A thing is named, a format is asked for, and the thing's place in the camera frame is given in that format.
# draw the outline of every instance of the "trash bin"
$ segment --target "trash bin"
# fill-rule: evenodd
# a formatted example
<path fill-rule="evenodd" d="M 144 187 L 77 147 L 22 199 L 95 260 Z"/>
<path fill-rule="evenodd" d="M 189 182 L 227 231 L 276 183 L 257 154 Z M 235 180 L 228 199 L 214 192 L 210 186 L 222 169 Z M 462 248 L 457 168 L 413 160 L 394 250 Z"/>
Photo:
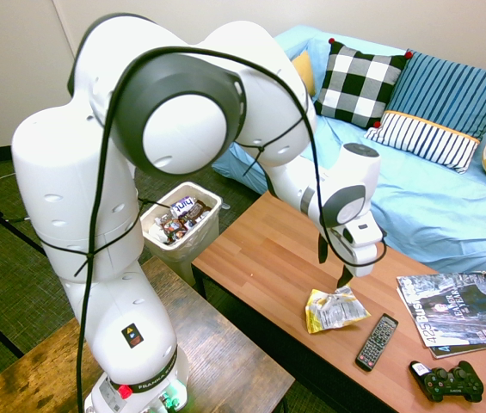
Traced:
<path fill-rule="evenodd" d="M 155 218 L 160 218 L 167 212 L 163 206 L 153 205 L 140 219 L 145 246 L 149 248 L 151 254 L 160 258 L 192 286 L 195 281 L 191 262 L 219 235 L 218 218 L 222 199 L 196 183 L 184 182 L 172 189 L 158 202 L 171 205 L 185 196 L 193 196 L 195 199 L 201 200 L 212 210 L 191 231 L 175 243 L 167 245 L 149 235 L 149 229 L 155 224 Z"/>

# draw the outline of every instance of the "magazine cover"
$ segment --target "magazine cover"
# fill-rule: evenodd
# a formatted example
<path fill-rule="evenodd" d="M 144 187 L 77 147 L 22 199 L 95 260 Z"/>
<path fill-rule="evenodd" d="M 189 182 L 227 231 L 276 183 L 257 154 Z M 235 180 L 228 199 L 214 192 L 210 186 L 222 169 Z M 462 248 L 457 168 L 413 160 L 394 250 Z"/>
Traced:
<path fill-rule="evenodd" d="M 427 347 L 486 343 L 486 272 L 397 277 Z"/>

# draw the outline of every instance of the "light blue couch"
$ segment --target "light blue couch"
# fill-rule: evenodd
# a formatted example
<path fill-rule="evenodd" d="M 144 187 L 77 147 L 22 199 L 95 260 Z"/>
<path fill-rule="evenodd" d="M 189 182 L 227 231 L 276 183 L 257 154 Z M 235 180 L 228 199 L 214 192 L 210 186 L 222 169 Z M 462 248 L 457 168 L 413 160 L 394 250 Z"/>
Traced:
<path fill-rule="evenodd" d="M 290 59 L 308 51 L 317 95 L 323 84 L 330 37 L 365 53 L 405 53 L 306 26 L 292 28 L 276 40 Z M 364 129 L 352 124 L 318 116 L 315 140 L 319 163 L 330 168 L 341 145 L 348 142 L 371 146 L 380 154 L 382 166 L 372 197 L 372 213 L 388 232 L 387 244 L 439 272 L 486 270 L 486 174 L 481 165 L 486 133 L 463 175 L 408 152 L 372 142 L 364 134 Z M 310 148 L 303 155 L 312 159 Z M 234 144 L 212 167 L 262 194 L 267 184 L 259 166 L 254 165 L 243 176 L 252 162 Z"/>

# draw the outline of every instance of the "black game controller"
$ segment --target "black game controller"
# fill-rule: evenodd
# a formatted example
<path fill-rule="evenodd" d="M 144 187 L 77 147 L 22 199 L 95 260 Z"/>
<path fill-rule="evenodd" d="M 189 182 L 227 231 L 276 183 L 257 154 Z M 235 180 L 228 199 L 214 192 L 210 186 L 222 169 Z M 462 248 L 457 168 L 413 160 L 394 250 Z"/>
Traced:
<path fill-rule="evenodd" d="M 481 402 L 483 383 L 468 361 L 460 361 L 449 372 L 441 367 L 430 370 L 418 361 L 411 361 L 409 370 L 428 400 L 440 402 L 445 395 L 464 396 L 469 402 Z"/>

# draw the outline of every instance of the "green light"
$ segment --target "green light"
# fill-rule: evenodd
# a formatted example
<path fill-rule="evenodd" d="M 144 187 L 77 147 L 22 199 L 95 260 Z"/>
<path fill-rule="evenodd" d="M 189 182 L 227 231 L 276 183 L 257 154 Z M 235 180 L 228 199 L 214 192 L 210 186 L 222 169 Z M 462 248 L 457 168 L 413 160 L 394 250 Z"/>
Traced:
<path fill-rule="evenodd" d="M 172 381 L 168 386 L 168 392 L 163 393 L 164 405 L 169 409 L 184 406 L 188 401 L 188 389 L 178 379 Z"/>

